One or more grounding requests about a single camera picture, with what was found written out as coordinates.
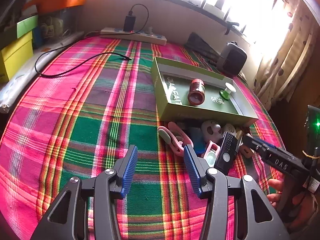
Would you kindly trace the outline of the person's right hand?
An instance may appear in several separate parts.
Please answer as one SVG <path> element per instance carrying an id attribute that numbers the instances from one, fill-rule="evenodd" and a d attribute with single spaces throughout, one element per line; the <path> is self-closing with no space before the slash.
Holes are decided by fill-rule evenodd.
<path id="1" fill-rule="evenodd" d="M 277 207 L 277 204 L 280 202 L 280 197 L 284 188 L 284 181 L 277 180 L 277 179 L 269 179 L 268 185 L 275 190 L 279 191 L 279 193 L 272 193 L 268 194 L 267 198 L 272 204 L 274 208 Z M 298 205 L 299 213 L 295 220 L 292 222 L 293 224 L 304 224 L 308 220 L 311 219 L 313 215 L 317 213 L 317 201 L 313 194 L 309 191 L 306 193 L 300 193 L 293 197 L 292 199 L 293 205 Z"/>

